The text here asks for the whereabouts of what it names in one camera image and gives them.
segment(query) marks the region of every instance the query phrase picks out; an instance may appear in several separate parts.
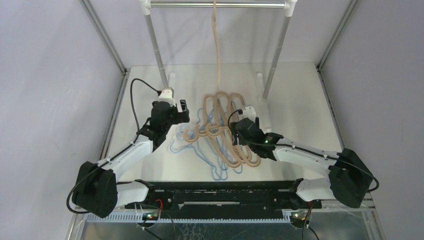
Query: red wire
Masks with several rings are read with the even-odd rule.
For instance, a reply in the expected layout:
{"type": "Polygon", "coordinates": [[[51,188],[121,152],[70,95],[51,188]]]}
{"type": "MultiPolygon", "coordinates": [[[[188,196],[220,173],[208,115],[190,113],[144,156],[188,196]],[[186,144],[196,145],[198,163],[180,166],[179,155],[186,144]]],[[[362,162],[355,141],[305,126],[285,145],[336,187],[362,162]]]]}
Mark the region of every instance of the red wire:
{"type": "Polygon", "coordinates": [[[159,210],[159,214],[161,214],[162,209],[164,208],[164,203],[162,202],[162,200],[160,198],[156,199],[155,202],[160,202],[160,210],[159,210]]]}

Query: metal bar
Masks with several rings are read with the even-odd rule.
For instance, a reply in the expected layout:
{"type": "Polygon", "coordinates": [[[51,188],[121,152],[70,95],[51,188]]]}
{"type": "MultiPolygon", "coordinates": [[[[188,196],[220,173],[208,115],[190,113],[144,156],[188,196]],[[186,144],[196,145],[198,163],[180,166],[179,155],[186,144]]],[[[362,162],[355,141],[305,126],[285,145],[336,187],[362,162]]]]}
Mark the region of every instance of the metal bar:
{"type": "Polygon", "coordinates": [[[118,92],[116,93],[115,102],[113,104],[113,108],[111,111],[111,116],[109,118],[109,121],[107,123],[107,128],[103,136],[102,145],[101,145],[102,147],[100,150],[100,155],[98,160],[104,159],[108,155],[109,147],[112,142],[112,136],[115,131],[115,124],[117,123],[117,120],[118,120],[118,114],[121,109],[121,103],[124,97],[125,88],[127,86],[129,74],[130,72],[128,71],[125,75],[122,76],[120,80],[121,83],[119,85],[118,92]]]}
{"type": "MultiPolygon", "coordinates": [[[[152,0],[150,3],[152,8],[211,8],[214,6],[213,2],[204,1],[166,1],[166,0],[152,0]]],[[[284,2],[217,2],[217,8],[284,8],[284,2]]]]}
{"type": "Polygon", "coordinates": [[[337,26],[337,29],[335,30],[333,36],[331,37],[330,42],[328,43],[327,48],[324,51],[324,54],[321,57],[321,60],[318,63],[318,70],[320,71],[323,69],[324,64],[326,63],[327,59],[329,58],[330,53],[332,52],[336,42],[339,40],[339,37],[345,28],[346,24],[348,23],[348,20],[350,19],[352,12],[358,5],[359,0],[351,0],[349,6],[347,7],[346,11],[344,12],[344,15],[340,21],[340,23],[337,26]]]}
{"type": "Polygon", "coordinates": [[[277,47],[274,52],[274,57],[272,58],[271,68],[269,69],[268,77],[266,78],[266,84],[263,91],[262,98],[267,99],[268,93],[270,92],[271,83],[273,82],[274,73],[276,72],[278,59],[280,58],[281,49],[283,48],[284,38],[286,37],[287,28],[289,27],[291,16],[284,16],[282,23],[281,32],[278,37],[277,47]]]}
{"type": "Polygon", "coordinates": [[[319,82],[321,83],[322,91],[324,92],[325,99],[327,100],[328,109],[329,109],[330,114],[331,114],[331,119],[332,119],[332,122],[334,124],[334,128],[335,128],[335,132],[337,134],[338,142],[340,143],[340,147],[343,150],[346,147],[345,141],[343,141],[342,131],[340,131],[340,126],[339,126],[339,123],[337,121],[336,113],[334,111],[333,101],[331,99],[329,91],[327,90],[326,83],[324,82],[323,75],[322,75],[320,70],[318,70],[318,77],[319,77],[319,82]]]}
{"type": "Polygon", "coordinates": [[[97,31],[98,35],[101,38],[101,41],[103,42],[104,46],[107,48],[107,51],[112,56],[119,70],[121,71],[122,74],[125,74],[126,70],[125,70],[124,63],[119,57],[118,51],[116,50],[114,44],[111,41],[111,38],[109,37],[108,33],[105,30],[105,27],[100,21],[99,16],[94,10],[92,3],[90,2],[90,0],[79,0],[79,2],[81,3],[88,17],[90,18],[91,23],[93,24],[95,30],[97,31]]]}
{"type": "Polygon", "coordinates": [[[167,80],[167,74],[165,73],[164,63],[162,62],[161,53],[159,52],[158,40],[156,40],[156,34],[155,34],[155,29],[153,28],[152,17],[150,16],[150,14],[144,15],[144,17],[147,24],[148,34],[150,35],[151,44],[153,45],[154,56],[156,58],[157,67],[159,68],[160,78],[162,79],[163,86],[167,88],[169,86],[168,80],[167,80]]]}

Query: tangled rope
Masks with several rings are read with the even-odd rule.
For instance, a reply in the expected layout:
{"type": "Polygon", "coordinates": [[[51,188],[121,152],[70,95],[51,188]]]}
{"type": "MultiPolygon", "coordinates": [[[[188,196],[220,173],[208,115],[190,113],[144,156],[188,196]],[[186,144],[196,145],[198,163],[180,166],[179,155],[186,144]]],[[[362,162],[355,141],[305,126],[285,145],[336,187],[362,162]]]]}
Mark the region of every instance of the tangled rope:
{"type": "MultiPolygon", "coordinates": [[[[200,130],[201,125],[198,123],[194,126],[194,137],[189,138],[188,132],[189,130],[184,130],[182,134],[182,138],[188,142],[188,143],[194,143],[199,138],[209,138],[209,141],[215,150],[215,152],[219,155],[219,157],[231,168],[237,168],[241,164],[247,164],[251,167],[257,167],[259,164],[261,164],[261,158],[253,154],[252,151],[248,146],[241,146],[241,145],[235,145],[233,146],[232,140],[231,140],[231,133],[229,126],[227,126],[228,117],[225,114],[225,111],[221,105],[220,97],[225,97],[227,99],[227,107],[226,112],[228,114],[235,111],[235,108],[232,105],[232,101],[235,99],[239,99],[241,101],[241,105],[245,105],[245,100],[242,95],[238,93],[231,93],[228,94],[224,91],[218,91],[213,94],[208,94],[203,98],[203,107],[202,107],[202,117],[203,117],[203,125],[204,130],[200,130]],[[213,99],[213,116],[215,120],[215,125],[212,125],[210,122],[208,122],[208,113],[207,113],[207,100],[213,99]],[[230,154],[232,155],[233,159],[235,159],[237,162],[230,162],[228,158],[226,157],[226,154],[222,152],[222,149],[217,144],[217,141],[215,141],[215,138],[221,138],[221,140],[226,145],[226,148],[229,150],[230,154]],[[253,155],[256,156],[256,161],[252,161],[253,155]]],[[[238,116],[234,115],[232,117],[233,121],[238,121],[238,116]]]]}

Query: horizontal bar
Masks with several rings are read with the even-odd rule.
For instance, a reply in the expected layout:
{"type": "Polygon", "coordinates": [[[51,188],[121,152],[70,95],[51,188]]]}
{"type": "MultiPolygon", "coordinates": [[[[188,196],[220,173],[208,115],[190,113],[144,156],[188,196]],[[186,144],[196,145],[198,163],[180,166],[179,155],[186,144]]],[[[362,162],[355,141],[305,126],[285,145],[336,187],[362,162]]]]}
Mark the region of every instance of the horizontal bar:
{"type": "MultiPolygon", "coordinates": [[[[214,3],[205,1],[167,1],[167,0],[151,0],[150,6],[152,8],[210,8],[214,3]]],[[[284,8],[284,2],[217,2],[217,8],[284,8]]]]}

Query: black cable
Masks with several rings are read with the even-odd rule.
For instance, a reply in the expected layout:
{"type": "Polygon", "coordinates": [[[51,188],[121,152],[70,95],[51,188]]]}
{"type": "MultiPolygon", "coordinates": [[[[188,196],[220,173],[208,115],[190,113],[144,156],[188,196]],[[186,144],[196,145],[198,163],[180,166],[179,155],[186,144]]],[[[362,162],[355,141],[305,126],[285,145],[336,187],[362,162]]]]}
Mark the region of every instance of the black cable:
{"type": "Polygon", "coordinates": [[[320,240],[320,238],[318,237],[318,235],[317,235],[317,233],[312,229],[312,227],[308,227],[311,231],[312,231],[312,233],[315,235],[315,237],[316,237],[316,240],[320,240]]]}
{"type": "Polygon", "coordinates": [[[165,213],[166,215],[168,215],[169,219],[171,220],[172,227],[173,227],[173,239],[174,240],[176,239],[177,234],[176,234],[176,231],[175,231],[175,222],[174,222],[173,218],[171,217],[171,215],[169,213],[167,213],[165,210],[163,210],[162,208],[157,207],[157,206],[152,206],[152,205],[148,205],[148,204],[144,204],[144,203],[139,203],[139,204],[141,206],[144,206],[144,207],[154,208],[154,209],[160,210],[161,213],[165,213]]]}
{"type": "Polygon", "coordinates": [[[303,223],[303,228],[302,228],[302,240],[305,240],[305,228],[306,228],[306,223],[308,221],[308,216],[310,215],[310,213],[312,211],[312,207],[314,207],[314,204],[317,203],[317,202],[319,202],[319,200],[313,201],[313,203],[310,205],[309,209],[307,210],[305,222],[303,223]]]}
{"type": "MultiPolygon", "coordinates": [[[[248,143],[248,144],[253,144],[253,145],[258,145],[258,146],[283,146],[283,147],[293,148],[293,145],[286,144],[286,143],[276,143],[276,144],[256,143],[256,142],[251,142],[251,141],[245,140],[245,139],[242,137],[242,135],[241,135],[241,134],[239,134],[239,136],[240,136],[240,138],[241,138],[241,139],[243,139],[243,141],[245,141],[245,142],[246,142],[246,143],[248,143]]],[[[341,163],[347,164],[347,165],[349,165],[349,166],[351,166],[351,167],[354,167],[355,169],[357,169],[357,170],[359,170],[359,171],[363,172],[364,174],[368,175],[368,176],[369,176],[372,180],[374,180],[374,182],[375,182],[375,187],[373,187],[373,188],[369,189],[369,190],[368,190],[368,192],[369,192],[369,193],[370,193],[370,192],[372,192],[372,191],[377,190],[377,189],[380,187],[380,182],[379,182],[379,180],[378,180],[378,179],[377,179],[374,175],[372,175],[370,172],[367,172],[367,171],[363,170],[362,168],[360,168],[360,167],[358,167],[358,166],[353,165],[353,164],[352,164],[352,163],[350,163],[350,162],[347,162],[347,161],[341,160],[340,158],[331,157],[331,156],[326,156],[326,157],[325,157],[323,154],[319,154],[319,153],[316,153],[316,152],[314,152],[314,151],[311,151],[311,150],[308,150],[308,149],[305,149],[305,148],[302,148],[302,147],[298,147],[298,146],[296,146],[295,148],[296,148],[296,149],[298,149],[298,150],[300,150],[300,151],[303,151],[303,152],[306,152],[306,153],[309,153],[309,154],[315,155],[315,156],[320,157],[320,158],[331,159],[331,160],[335,160],[335,161],[338,161],[338,162],[341,162],[341,163]]]]}
{"type": "MultiPolygon", "coordinates": [[[[136,140],[137,140],[137,138],[138,138],[139,136],[137,135],[136,137],[135,137],[135,139],[134,139],[134,143],[136,142],[136,140]]],[[[123,152],[125,152],[126,150],[128,150],[131,146],[133,146],[133,144],[130,144],[130,145],[128,145],[126,148],[124,148],[122,151],[120,151],[120,152],[118,152],[115,156],[113,156],[111,159],[110,159],[110,162],[112,162],[113,160],[115,160],[119,155],[121,155],[123,152]]],[[[107,161],[107,162],[105,162],[105,163],[103,163],[102,165],[100,165],[100,166],[97,166],[96,167],[96,169],[94,169],[94,170],[92,170],[91,172],[89,172],[85,177],[83,177],[81,180],[79,180],[74,186],[73,186],[73,188],[70,190],[70,192],[69,192],[69,194],[67,195],[67,198],[66,198],[66,207],[67,207],[67,209],[70,211],[70,212],[72,212],[72,213],[74,213],[74,214],[88,214],[89,213],[89,211],[76,211],[76,210],[74,210],[74,209],[72,209],[72,207],[71,207],[71,205],[69,204],[69,202],[70,202],[70,200],[71,200],[71,196],[72,196],[72,194],[74,193],[74,191],[75,191],[75,189],[84,181],[84,180],[86,180],[90,175],[92,175],[93,173],[95,173],[97,170],[99,170],[99,169],[101,169],[101,168],[103,168],[106,164],[108,164],[109,163],[109,161],[107,161]]]]}
{"type": "Polygon", "coordinates": [[[160,238],[158,235],[156,235],[156,234],[154,234],[152,231],[150,231],[149,229],[147,229],[147,228],[144,228],[143,229],[144,231],[146,231],[146,232],[148,232],[150,235],[152,235],[153,237],[155,237],[156,239],[158,239],[158,240],[163,240],[162,238],[160,238]]]}
{"type": "Polygon", "coordinates": [[[228,117],[228,120],[227,120],[227,126],[228,126],[228,128],[230,128],[230,119],[231,119],[231,117],[235,114],[235,113],[237,113],[237,112],[239,112],[239,111],[242,111],[241,109],[237,109],[237,110],[235,110],[235,111],[233,111],[230,115],[229,115],[229,117],[228,117]]]}
{"type": "Polygon", "coordinates": [[[162,91],[156,90],[154,87],[150,86],[150,84],[148,84],[147,82],[145,82],[144,80],[142,80],[140,78],[134,78],[131,81],[131,85],[129,86],[129,98],[131,100],[131,108],[132,108],[132,113],[134,114],[135,123],[137,124],[137,131],[139,131],[140,125],[139,125],[139,120],[137,119],[137,114],[136,114],[136,110],[134,108],[134,100],[133,100],[133,84],[134,84],[135,81],[140,81],[140,82],[144,83],[149,88],[153,89],[157,93],[158,96],[161,95],[162,91]]]}

